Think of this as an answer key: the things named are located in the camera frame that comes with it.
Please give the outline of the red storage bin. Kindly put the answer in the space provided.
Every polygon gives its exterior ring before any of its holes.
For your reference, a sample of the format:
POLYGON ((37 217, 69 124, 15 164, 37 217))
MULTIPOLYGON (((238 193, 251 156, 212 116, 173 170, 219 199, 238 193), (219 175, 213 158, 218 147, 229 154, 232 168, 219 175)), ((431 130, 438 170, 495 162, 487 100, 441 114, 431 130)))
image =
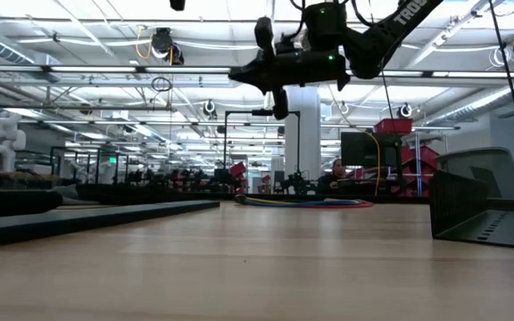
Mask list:
POLYGON ((407 135, 412 131, 413 119, 382 119, 374 126, 375 133, 407 135))

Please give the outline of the grey mesh office chair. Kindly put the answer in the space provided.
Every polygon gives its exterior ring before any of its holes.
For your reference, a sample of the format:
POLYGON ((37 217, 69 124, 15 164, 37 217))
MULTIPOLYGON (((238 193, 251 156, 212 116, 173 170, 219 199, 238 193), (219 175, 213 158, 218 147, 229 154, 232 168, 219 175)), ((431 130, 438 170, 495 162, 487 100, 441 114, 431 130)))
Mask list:
POLYGON ((502 147, 450 152, 435 158, 440 170, 487 185, 490 198, 514 200, 514 160, 502 147))

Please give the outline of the white pillar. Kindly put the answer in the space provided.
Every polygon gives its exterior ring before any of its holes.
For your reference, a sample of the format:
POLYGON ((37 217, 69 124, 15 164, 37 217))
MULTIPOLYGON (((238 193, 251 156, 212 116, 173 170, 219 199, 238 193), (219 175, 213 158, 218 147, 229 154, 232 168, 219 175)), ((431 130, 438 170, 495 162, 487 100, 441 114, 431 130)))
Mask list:
POLYGON ((320 97, 316 87, 288 86, 288 110, 299 111, 285 118, 285 174, 293 174, 296 165, 305 178, 316 180, 321 172, 320 97))

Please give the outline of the flat black duct cover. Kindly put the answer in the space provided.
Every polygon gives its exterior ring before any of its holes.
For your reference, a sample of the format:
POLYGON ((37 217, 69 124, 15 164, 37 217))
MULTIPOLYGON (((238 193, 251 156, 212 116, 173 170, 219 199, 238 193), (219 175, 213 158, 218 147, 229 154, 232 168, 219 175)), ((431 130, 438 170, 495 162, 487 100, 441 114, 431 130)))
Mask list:
POLYGON ((216 201, 182 201, 154 204, 50 210, 45 213, 0 217, 0 246, 66 235, 91 229, 165 218, 218 208, 216 201))

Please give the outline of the black monitor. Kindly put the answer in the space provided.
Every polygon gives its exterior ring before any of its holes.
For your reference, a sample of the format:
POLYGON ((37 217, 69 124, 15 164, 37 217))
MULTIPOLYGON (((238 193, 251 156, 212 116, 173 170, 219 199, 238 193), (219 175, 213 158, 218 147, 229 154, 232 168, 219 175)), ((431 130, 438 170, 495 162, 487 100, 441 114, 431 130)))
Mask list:
POLYGON ((402 141, 398 135, 343 132, 340 141, 345 166, 396 167, 401 158, 402 141))

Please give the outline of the person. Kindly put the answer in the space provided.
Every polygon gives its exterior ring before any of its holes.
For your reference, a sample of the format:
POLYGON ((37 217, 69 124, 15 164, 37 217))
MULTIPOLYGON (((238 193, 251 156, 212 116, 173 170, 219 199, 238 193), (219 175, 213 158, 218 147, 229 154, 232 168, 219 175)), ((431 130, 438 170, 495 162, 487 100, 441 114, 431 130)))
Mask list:
POLYGON ((319 179, 318 193, 336 193, 339 188, 338 181, 344 178, 346 178, 346 168, 341 159, 336 159, 331 171, 319 179))

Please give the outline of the white robot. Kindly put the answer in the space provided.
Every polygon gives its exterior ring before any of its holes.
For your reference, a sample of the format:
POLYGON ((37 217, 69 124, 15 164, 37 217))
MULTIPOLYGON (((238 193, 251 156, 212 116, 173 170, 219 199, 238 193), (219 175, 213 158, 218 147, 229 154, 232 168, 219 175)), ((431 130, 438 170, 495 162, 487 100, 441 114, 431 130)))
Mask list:
POLYGON ((26 134, 18 127, 20 120, 20 114, 0 112, 0 172, 14 172, 16 152, 26 147, 26 134))

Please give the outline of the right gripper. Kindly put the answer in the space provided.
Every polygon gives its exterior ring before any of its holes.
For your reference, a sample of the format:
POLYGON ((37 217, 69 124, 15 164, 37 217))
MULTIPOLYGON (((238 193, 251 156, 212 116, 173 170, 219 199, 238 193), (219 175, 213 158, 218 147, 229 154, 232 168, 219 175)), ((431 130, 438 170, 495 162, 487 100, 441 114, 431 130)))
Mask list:
POLYGON ((335 81, 342 90, 350 81, 346 71, 346 59, 337 51, 298 52, 289 54, 282 60, 286 80, 279 75, 282 42, 275 43, 272 21, 260 17, 254 27, 254 37, 259 47, 256 57, 244 66, 232 67, 228 77, 236 82, 257 87, 264 95, 272 93, 274 105, 272 114, 276 119, 288 116, 288 101, 285 85, 305 86, 309 83, 335 81))

